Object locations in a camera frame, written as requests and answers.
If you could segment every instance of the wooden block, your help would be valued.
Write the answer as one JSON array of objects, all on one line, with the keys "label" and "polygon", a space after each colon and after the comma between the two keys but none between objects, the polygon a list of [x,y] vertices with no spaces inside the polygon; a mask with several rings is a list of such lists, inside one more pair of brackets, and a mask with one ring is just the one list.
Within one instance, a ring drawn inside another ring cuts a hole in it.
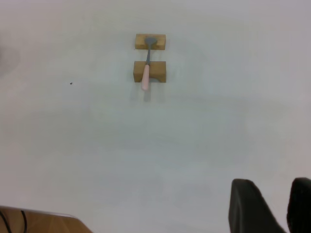
[{"label": "wooden block", "polygon": [[[134,62],[134,81],[140,83],[144,73],[146,62]],[[166,62],[151,62],[149,77],[158,79],[160,83],[166,83]]]},{"label": "wooden block", "polygon": [[165,50],[166,35],[161,34],[136,34],[135,48],[137,50],[147,50],[148,46],[145,44],[147,37],[154,37],[157,42],[152,45],[152,50]]}]

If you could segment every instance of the wooden surface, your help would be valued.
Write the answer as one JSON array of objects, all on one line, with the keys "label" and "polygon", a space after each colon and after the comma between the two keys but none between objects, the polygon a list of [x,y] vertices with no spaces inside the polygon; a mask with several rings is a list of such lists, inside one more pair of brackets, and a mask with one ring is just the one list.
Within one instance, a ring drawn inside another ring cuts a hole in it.
[{"label": "wooden surface", "polygon": [[[141,82],[146,62],[134,62],[134,81]],[[149,77],[158,79],[160,83],[166,83],[166,62],[151,62]]]},{"label": "wooden surface", "polygon": [[137,50],[147,50],[148,46],[145,44],[147,37],[154,37],[157,42],[151,46],[152,50],[165,50],[166,35],[163,34],[136,34],[135,48]]},{"label": "wooden surface", "polygon": [[[23,216],[18,209],[0,208],[12,233],[24,231]],[[49,215],[25,211],[27,233],[92,233],[80,220],[72,217]],[[7,233],[5,224],[0,217],[0,233]]]}]

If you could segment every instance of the spoon handle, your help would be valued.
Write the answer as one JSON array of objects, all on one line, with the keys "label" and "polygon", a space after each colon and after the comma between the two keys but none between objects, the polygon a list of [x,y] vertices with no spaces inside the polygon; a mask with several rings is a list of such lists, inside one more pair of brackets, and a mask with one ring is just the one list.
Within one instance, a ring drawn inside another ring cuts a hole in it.
[{"label": "spoon handle", "polygon": [[145,65],[144,73],[142,75],[141,80],[141,89],[143,91],[147,91],[148,85],[149,85],[149,65]]}]

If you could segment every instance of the metal spoon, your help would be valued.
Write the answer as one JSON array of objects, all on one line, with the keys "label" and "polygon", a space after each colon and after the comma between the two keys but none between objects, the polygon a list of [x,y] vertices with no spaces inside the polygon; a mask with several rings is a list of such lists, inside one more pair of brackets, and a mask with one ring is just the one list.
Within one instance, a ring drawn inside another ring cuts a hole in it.
[{"label": "metal spoon", "polygon": [[142,80],[141,80],[141,89],[144,91],[148,90],[148,85],[149,85],[149,69],[150,69],[150,50],[151,46],[157,42],[157,39],[154,37],[147,37],[145,39],[145,43],[148,45],[148,55],[147,55],[147,61],[144,69],[144,73],[142,75]]}]

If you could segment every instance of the black object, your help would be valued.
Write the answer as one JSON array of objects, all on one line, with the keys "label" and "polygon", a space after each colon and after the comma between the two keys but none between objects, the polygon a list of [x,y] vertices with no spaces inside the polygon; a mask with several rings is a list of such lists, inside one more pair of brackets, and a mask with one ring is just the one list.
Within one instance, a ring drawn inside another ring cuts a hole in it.
[{"label": "black object", "polygon": [[307,178],[293,181],[287,224],[291,233],[311,233],[311,180]]},{"label": "black object", "polygon": [[250,180],[232,181],[229,225],[231,233],[285,233]]},{"label": "black object", "polygon": [[[293,181],[287,210],[290,233],[311,233],[311,180]],[[284,233],[260,190],[250,180],[232,181],[229,208],[231,233]]]}]

